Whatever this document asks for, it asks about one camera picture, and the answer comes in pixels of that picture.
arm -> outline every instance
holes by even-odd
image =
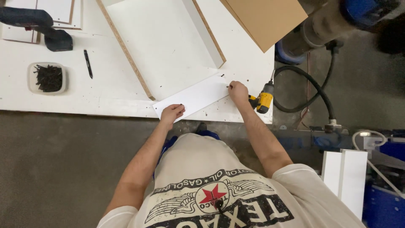
[[[181,117],[184,111],[184,105],[170,105],[163,110],[159,124],[124,170],[104,215],[121,206],[140,209],[167,132],[173,128],[173,122]]]
[[[232,81],[228,91],[242,115],[250,144],[267,176],[271,178],[275,171],[293,164],[283,146],[252,109],[248,100],[247,87],[240,82]]]

texaco logo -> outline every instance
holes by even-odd
[[[204,185],[196,194],[198,208],[207,214],[218,212],[215,202],[219,199],[224,201],[222,208],[225,208],[229,201],[229,192],[224,182],[214,182]]]

man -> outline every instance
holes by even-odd
[[[242,165],[212,137],[180,136],[158,163],[183,105],[163,110],[149,139],[125,169],[99,228],[364,227],[310,167],[290,157],[231,82],[229,95],[268,177]],[[155,188],[143,195],[155,172]]]

grey floor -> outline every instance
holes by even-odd
[[[405,128],[405,58],[375,51],[373,35],[367,32],[344,38],[326,88],[338,123],[350,129]],[[319,83],[329,62],[326,50],[311,53],[310,71]],[[307,70],[306,64],[300,67]],[[275,96],[286,107],[306,100],[306,80],[293,72],[282,73],[275,85]],[[323,126],[327,120],[326,107],[318,99],[304,123]],[[299,113],[275,109],[269,128],[279,137],[297,135],[292,130],[298,121]],[[157,123],[147,118],[0,111],[0,227],[95,227],[125,166]],[[170,135],[192,132],[198,124],[180,121]],[[279,130],[281,125],[288,130]],[[208,127],[243,164],[264,173],[243,124],[209,122]],[[322,155],[317,151],[292,148],[288,153],[294,162],[320,169]]]

red star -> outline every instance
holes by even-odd
[[[217,208],[217,207],[215,207],[215,201],[220,199],[222,196],[226,195],[225,192],[218,192],[218,184],[214,187],[214,189],[212,191],[207,191],[205,189],[202,189],[202,190],[205,194],[205,198],[200,203],[202,204],[202,203],[210,202],[211,205],[213,205],[215,209]]]

